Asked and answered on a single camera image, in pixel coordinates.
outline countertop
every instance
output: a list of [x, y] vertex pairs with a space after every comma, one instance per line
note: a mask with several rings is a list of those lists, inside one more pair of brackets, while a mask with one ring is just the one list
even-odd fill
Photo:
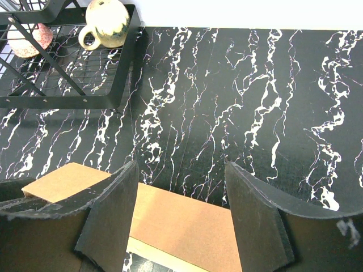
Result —
[[304, 201], [361, 209], [362, 38], [147, 27], [117, 111], [0, 110], [1, 178], [137, 160], [141, 182], [228, 208], [231, 160]]

